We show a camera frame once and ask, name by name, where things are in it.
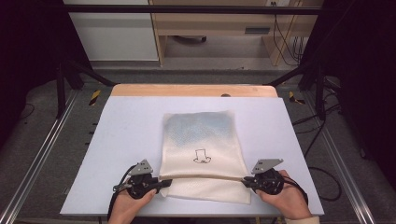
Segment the gray carpet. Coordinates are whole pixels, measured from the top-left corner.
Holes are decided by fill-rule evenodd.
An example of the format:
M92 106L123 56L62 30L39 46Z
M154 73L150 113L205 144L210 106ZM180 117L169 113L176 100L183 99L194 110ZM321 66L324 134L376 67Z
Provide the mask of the gray carpet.
M100 71L102 75L122 83L227 83L227 84L261 84L283 75L284 71ZM77 175L78 168L92 139L91 132L95 129L103 106L106 103L111 88L105 87L91 78L84 77L86 85L79 91L76 104L63 127L42 171L35 182L18 218L46 218L55 220L86 220L96 221L96 217L63 217L59 215L66 195L64 191L70 188ZM296 90L294 80L277 88L280 97L290 113L291 121L312 115L308 105L290 102L289 91L293 90L296 99L304 96ZM101 94L95 105L89 105L94 91ZM337 104L334 96L327 98L326 107ZM43 143L56 115L56 94L54 83L50 82L33 90L28 96L28 103L35 106L35 111L29 117L22 119L15 127L14 133L0 152L0 194L1 209L7 205L16 187L28 170L40 145ZM344 117L333 111L327 117L325 127L340 149L348 168L358 183L361 193L367 202L377 223L396 223L396 194L382 176L374 161L361 158L352 132ZM301 148L305 151L314 138L318 125L310 120L295 126ZM322 168L337 177L327 149L319 137L309 152L306 162L308 166ZM312 170L318 193L327 198L336 196L337 187L327 175ZM326 215L322 223L359 223L355 211L345 192L335 202L322 200ZM212 219L205 223L254 223L253 218L235 220Z

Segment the drawing on bag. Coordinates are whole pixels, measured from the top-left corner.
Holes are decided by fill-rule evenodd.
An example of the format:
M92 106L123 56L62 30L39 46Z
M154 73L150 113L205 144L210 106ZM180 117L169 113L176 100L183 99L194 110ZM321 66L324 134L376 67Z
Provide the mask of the drawing on bag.
M206 149L196 149L195 150L196 158L193 160L197 163L210 163L212 158L206 156Z

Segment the metal frame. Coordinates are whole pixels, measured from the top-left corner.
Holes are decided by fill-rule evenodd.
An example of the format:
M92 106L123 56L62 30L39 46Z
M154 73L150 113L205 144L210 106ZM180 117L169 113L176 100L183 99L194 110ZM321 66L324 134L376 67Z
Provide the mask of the metal frame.
M347 14L347 10L342 9L328 9L322 7L226 7L226 6L141 6L141 5L64 5L64 6L41 6L43 10L49 11L63 11L63 12L86 12L86 13L206 13L206 14L276 14L276 15L334 15L343 13L343 17ZM326 36L326 40L331 37L332 31ZM271 82L269 85L277 86L284 80L301 74L305 69L313 65L310 61L300 65L295 70L286 74L282 78ZM62 71L58 71L58 79L62 78ZM50 154L52 146L60 133L72 107L77 98L78 92L73 91L72 96L69 98L69 104L64 109L61 117L56 119L51 131L39 152L37 153L35 160L31 167L26 173L22 180L19 188L17 189L11 202L8 204L6 210L0 216L0 223L12 223L30 192L38 174L43 166L46 158ZM341 181L346 189L346 193L352 202L358 219L361 223L375 223L374 218L367 207L361 193L356 186L351 174L349 173L345 163L343 162L341 155L335 147L328 131L324 129L324 141L329 147L329 155L332 158L332 162L335 165L337 173L341 176Z

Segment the hand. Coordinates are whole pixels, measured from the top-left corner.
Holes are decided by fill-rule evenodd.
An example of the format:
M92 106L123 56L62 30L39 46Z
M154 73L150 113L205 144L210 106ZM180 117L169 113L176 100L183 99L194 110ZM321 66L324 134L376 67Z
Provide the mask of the hand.
M114 202L108 224L130 224L139 210L151 201L156 192L156 189L152 189L143 198L136 200L126 190L121 191Z
M282 176L289 177L284 170L279 171L279 173ZM264 202L276 207L285 218L298 220L312 217L303 194L290 184L285 183L282 191L277 195L270 195L259 189L256 190L256 193Z

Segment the aluminum rail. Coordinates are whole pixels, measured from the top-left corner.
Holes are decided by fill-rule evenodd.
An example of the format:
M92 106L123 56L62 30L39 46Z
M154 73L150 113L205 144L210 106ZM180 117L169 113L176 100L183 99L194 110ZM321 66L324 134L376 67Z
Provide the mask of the aluminum rail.
M202 13L202 14L272 14L334 15L343 10L322 7L242 7L242 6L168 6L168 5L63 5L42 6L50 11L85 13Z
M314 97L309 92L303 91L304 98L307 100L307 103L312 111L315 114L314 109ZM320 120L316 118L316 122L320 125ZM366 201L359 190L358 185L356 184L355 180L353 179L353 175L349 172L346 163L344 162L340 152L337 149L334 141L332 140L332 136L329 133L329 130L324 127L322 130L323 136L323 143L326 145L328 150L330 159L332 160L332 164L334 165L334 169L339 175L340 182L344 187L344 191L349 198L350 203L356 213L356 216L359 219L361 224L375 224L374 217L368 207Z
M11 201L9 202L6 209L2 212L0 216L0 224L10 224L15 221L17 218L18 213L21 210L21 207L26 200L30 190L32 189L33 184L35 183L38 174L41 171L48 155L50 154L52 147L58 138L59 133L66 122L70 111L73 108L73 105L77 99L78 91L72 91L71 95L68 98L67 108L62 114L62 116L55 120L54 124L52 125L47 138L45 139L43 145L38 150L35 160L32 162L29 170L27 171L25 177L23 178L20 186L16 190L14 196L12 197Z

